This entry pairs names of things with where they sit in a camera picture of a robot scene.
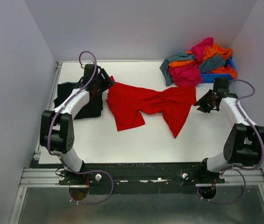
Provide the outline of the red t-shirt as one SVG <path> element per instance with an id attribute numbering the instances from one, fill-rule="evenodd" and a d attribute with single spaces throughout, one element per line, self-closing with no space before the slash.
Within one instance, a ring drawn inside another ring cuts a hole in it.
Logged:
<path id="1" fill-rule="evenodd" d="M 145 125 L 142 113 L 160 113 L 174 138 L 179 135 L 195 103 L 194 87 L 170 87 L 164 91 L 155 91 L 115 83 L 107 94 L 107 105 L 118 131 Z"/>

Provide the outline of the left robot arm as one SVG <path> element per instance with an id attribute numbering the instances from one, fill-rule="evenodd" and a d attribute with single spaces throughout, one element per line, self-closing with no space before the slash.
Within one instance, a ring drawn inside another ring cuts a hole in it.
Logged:
<path id="1" fill-rule="evenodd" d="M 70 179 L 75 184 L 82 184 L 86 173 L 82 170 L 84 161 L 73 148 L 73 120 L 83 107 L 114 84 L 104 68 L 88 64 L 84 68 L 83 77 L 74 84 L 69 96 L 55 109 L 42 113 L 40 145 L 50 155 L 59 158 L 64 168 L 70 171 Z"/>

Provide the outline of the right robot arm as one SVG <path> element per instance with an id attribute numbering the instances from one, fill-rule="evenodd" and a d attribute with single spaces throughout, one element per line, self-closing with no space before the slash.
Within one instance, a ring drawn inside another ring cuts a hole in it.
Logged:
<path id="1" fill-rule="evenodd" d="M 213 89 L 195 104 L 203 113 L 222 112 L 232 125 L 223 152 L 206 158 L 206 166 L 197 171 L 197 177 L 203 183 L 212 180 L 214 173 L 222 174 L 233 168 L 252 171 L 264 161 L 264 126 L 250 119 L 241 106 L 242 98 L 229 91 L 230 83 L 226 77 L 215 78 Z"/>

